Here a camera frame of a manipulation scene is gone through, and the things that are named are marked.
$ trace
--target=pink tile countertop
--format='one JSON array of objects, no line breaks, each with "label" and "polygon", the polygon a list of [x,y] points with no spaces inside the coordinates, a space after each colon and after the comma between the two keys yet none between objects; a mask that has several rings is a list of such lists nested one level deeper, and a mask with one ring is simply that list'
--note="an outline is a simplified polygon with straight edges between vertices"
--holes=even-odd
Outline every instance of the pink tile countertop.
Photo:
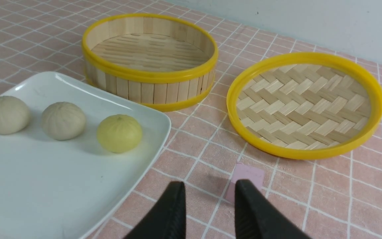
[{"label": "pink tile countertop", "polygon": [[173,128],[160,158],[89,238],[122,238],[171,180],[186,184],[187,238],[234,238],[233,207],[223,197],[236,161],[265,170],[263,193],[312,237],[382,238],[382,124],[351,153],[293,161],[248,145],[229,123],[225,104],[234,78],[270,56],[295,51],[341,55],[367,68],[382,85],[382,65],[375,62],[163,1],[0,0],[0,94],[41,71],[83,80],[80,41],[86,27],[97,19],[131,12],[172,15],[210,31],[220,49],[217,81],[202,104],[167,114]]}]

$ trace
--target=bamboo steamer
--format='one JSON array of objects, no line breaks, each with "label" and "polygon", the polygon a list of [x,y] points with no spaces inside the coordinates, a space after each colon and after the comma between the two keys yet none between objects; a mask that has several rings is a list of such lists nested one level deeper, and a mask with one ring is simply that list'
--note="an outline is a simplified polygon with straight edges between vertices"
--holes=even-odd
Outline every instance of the bamboo steamer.
[{"label": "bamboo steamer", "polygon": [[366,142],[382,118],[382,89],[362,66],[325,53],[289,53],[243,71],[227,94],[228,116],[254,147],[315,160]]},{"label": "bamboo steamer", "polygon": [[89,84],[164,112],[202,101],[218,58],[202,28],[145,13],[97,21],[84,33],[82,50]]}]

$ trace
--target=woven bamboo lid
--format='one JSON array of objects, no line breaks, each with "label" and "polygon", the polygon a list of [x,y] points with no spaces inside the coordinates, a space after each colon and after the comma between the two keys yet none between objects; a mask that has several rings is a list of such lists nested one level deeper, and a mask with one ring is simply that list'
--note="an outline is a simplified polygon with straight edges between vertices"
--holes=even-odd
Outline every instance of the woven bamboo lid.
[{"label": "woven bamboo lid", "polygon": [[227,95],[238,134],[262,151],[322,159],[362,145],[382,118],[382,89],[363,67],[339,56],[300,52],[243,71]]},{"label": "woven bamboo lid", "polygon": [[364,87],[321,65],[285,65],[261,73],[236,102],[241,123],[258,138],[293,149],[345,143],[365,127],[370,101]]}]

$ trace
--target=white wall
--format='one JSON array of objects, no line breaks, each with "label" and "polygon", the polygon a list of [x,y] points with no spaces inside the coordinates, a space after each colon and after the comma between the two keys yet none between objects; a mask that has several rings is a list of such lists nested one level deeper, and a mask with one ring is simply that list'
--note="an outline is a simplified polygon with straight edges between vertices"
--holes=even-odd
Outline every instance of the white wall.
[{"label": "white wall", "polygon": [[382,64],[382,0],[167,1]]}]

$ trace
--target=white plate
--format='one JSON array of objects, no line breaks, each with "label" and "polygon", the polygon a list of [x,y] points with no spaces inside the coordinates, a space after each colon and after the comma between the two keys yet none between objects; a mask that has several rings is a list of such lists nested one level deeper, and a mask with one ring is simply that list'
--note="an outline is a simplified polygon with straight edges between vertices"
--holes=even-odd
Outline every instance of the white plate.
[{"label": "white plate", "polygon": [[[23,131],[0,136],[0,239],[82,239],[112,215],[157,159],[171,128],[164,113],[109,94],[71,77],[44,72],[3,95],[33,112]],[[86,131],[69,141],[49,139],[42,111],[67,101],[87,116]],[[104,151],[96,129],[125,114],[143,127],[140,145],[124,154]]]}]

